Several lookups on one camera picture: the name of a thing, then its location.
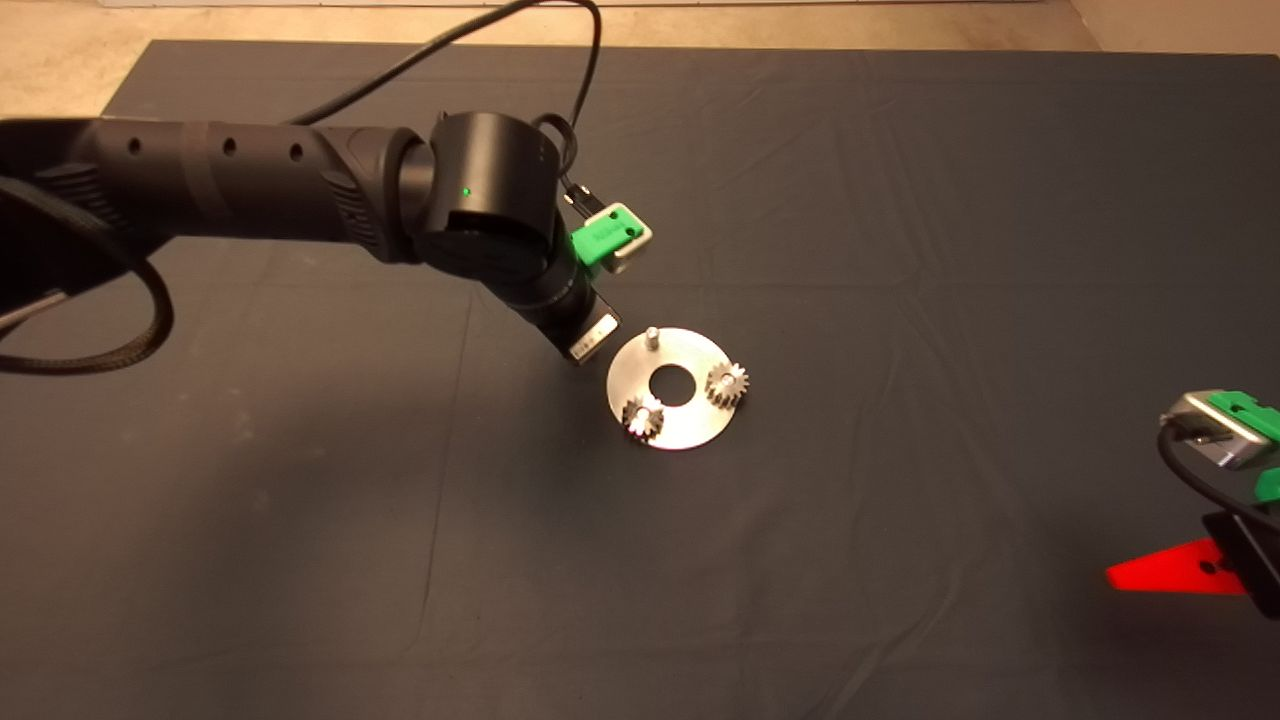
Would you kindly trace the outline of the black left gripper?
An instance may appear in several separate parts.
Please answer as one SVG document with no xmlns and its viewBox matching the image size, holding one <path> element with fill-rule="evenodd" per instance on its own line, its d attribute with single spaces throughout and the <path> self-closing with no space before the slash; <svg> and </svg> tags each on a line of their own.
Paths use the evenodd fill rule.
<svg viewBox="0 0 1280 720">
<path fill-rule="evenodd" d="M 568 290 L 545 318 L 545 338 L 575 366 L 588 363 L 618 328 L 620 315 L 590 282 Z"/>
</svg>

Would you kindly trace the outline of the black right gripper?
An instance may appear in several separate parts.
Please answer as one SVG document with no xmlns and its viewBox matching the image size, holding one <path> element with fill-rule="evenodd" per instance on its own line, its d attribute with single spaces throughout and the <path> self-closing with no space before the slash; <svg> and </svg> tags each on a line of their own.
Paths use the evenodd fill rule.
<svg viewBox="0 0 1280 720">
<path fill-rule="evenodd" d="M 1203 515 L 1210 538 L 1126 560 L 1105 570 L 1111 588 L 1174 594 L 1247 594 L 1279 620 L 1277 532 L 1234 512 Z"/>
</svg>

